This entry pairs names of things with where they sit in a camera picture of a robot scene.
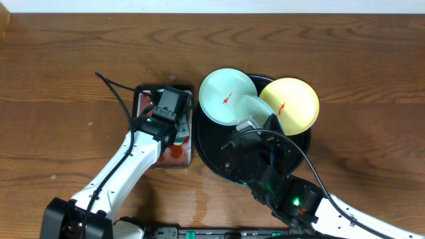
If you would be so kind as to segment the yellow plate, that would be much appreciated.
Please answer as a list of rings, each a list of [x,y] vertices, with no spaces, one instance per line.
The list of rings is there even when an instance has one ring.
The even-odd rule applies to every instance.
[[[260,93],[276,113],[286,135],[305,132],[319,114],[319,99],[314,89],[297,78],[280,78],[269,83]]]

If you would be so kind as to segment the light blue plate bottom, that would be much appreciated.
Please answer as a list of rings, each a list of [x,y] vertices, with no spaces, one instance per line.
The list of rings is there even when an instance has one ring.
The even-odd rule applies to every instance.
[[[273,109],[258,96],[242,95],[234,103],[234,111],[238,122],[253,118],[259,126],[274,114]]]

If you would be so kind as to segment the light blue plate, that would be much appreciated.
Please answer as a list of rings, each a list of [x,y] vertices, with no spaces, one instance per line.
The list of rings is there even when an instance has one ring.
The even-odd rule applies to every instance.
[[[207,117],[221,125],[236,125],[234,105],[243,95],[256,95],[253,81],[243,72],[222,68],[210,73],[199,90],[199,103]]]
[[[234,111],[238,122],[253,118],[259,126],[274,114],[273,109],[258,96],[242,95],[234,103]]]

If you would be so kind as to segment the light blue plate top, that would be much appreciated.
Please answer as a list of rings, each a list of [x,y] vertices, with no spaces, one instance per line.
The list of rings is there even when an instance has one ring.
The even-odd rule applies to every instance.
[[[256,95],[253,81],[243,72],[222,68],[210,73],[199,90],[199,103],[207,117],[221,125],[236,125],[234,105],[243,95]]]

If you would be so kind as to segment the green yellow sponge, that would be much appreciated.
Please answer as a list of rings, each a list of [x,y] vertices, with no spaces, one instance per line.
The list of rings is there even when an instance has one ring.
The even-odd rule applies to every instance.
[[[184,143],[185,138],[184,137],[176,137],[174,141],[174,145],[182,145]]]

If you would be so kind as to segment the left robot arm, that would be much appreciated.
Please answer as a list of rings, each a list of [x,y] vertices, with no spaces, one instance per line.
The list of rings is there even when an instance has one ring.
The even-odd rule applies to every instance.
[[[176,123],[139,115],[122,145],[99,174],[70,200],[54,198],[44,211],[41,238],[143,238],[145,228],[117,213],[139,178],[189,126],[192,110]]]

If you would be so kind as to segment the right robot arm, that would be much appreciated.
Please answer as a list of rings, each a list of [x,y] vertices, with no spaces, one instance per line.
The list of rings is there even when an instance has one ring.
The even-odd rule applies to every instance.
[[[303,150],[283,133],[276,115],[264,125],[248,117],[236,124],[222,150],[230,160],[224,171],[247,186],[272,216],[296,230],[312,230],[313,238],[419,238],[370,216],[331,194],[316,170],[316,183],[287,175],[278,165],[292,147],[311,165]]]

